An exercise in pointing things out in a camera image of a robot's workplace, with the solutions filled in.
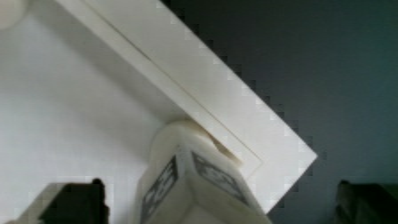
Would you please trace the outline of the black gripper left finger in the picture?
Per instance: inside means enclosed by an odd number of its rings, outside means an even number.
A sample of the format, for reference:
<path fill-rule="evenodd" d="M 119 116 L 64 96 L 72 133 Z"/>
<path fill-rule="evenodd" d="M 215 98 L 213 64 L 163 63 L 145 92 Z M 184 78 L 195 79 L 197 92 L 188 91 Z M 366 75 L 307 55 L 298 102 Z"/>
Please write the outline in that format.
<path fill-rule="evenodd" d="M 40 224 L 108 224 L 108 216 L 101 179 L 67 183 L 39 215 Z"/>

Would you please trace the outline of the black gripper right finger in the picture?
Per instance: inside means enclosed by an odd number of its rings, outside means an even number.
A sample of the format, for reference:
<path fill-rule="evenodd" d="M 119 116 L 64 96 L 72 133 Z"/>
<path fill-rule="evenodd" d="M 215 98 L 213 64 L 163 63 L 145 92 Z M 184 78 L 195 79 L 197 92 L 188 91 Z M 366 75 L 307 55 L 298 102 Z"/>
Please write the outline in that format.
<path fill-rule="evenodd" d="M 398 184 L 337 184 L 332 224 L 398 224 Z"/>

